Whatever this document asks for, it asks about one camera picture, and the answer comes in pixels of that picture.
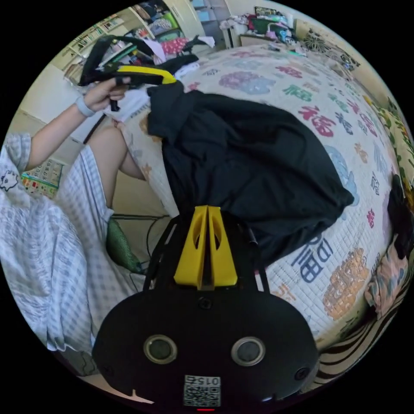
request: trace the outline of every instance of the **black cloth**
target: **black cloth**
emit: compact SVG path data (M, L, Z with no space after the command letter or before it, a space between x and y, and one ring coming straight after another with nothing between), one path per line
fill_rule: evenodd
M180 213L219 206L253 230L265 266L301 247L354 198L315 134L282 109L176 82L148 89L148 133Z
M172 75L181 69L185 65L189 65L190 63L197 62L198 57L196 55L183 55L177 56L173 59L167 60L160 65L157 65L157 69L163 69L170 72Z
M392 178L392 188L388 200L388 215L391 221L392 230L397 234L394 242L398 257L407 259L414 248L414 215L404 198L404 190L401 187L401 180L398 175Z

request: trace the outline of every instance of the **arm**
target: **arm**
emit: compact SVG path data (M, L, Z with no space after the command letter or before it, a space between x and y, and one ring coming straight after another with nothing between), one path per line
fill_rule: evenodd
M123 82L127 84L130 79L125 78ZM117 87L115 79L101 82L85 95L85 104L94 112L101 111L109 105L110 98L121 100L126 89L126 85ZM29 162L26 169L35 168L46 161L85 119L86 117L78 107L73 104L42 128L31 141Z
M78 107L73 104L43 127L32 138L26 169L35 168L46 161L85 119Z

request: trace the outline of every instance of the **bed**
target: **bed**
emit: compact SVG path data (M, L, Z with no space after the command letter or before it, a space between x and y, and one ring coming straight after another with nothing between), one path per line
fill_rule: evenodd
M363 320L364 290L392 237L387 213L394 150L363 91L314 58L255 45L203 57L182 82L187 91L228 95L285 109L307 125L354 196L320 237L267 268L270 290L307 319L319 349L344 339ZM178 214L161 141L149 136L142 107L126 127L129 150L171 216Z

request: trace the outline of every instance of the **hand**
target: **hand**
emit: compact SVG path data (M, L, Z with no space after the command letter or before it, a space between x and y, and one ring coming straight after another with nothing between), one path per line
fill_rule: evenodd
M117 86L115 78L97 84L85 95L86 106L94 112L102 111L110 104L110 99L121 100L128 90L131 78L123 78L124 85Z

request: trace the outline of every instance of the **camera lens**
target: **camera lens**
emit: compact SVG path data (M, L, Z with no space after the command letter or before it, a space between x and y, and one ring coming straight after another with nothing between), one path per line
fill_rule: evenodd
M264 357L265 347L261 340L254 337L239 339L232 348L233 361L243 367L258 364Z
M150 336L144 343L145 356L156 364L169 364L177 357L177 346L164 335Z

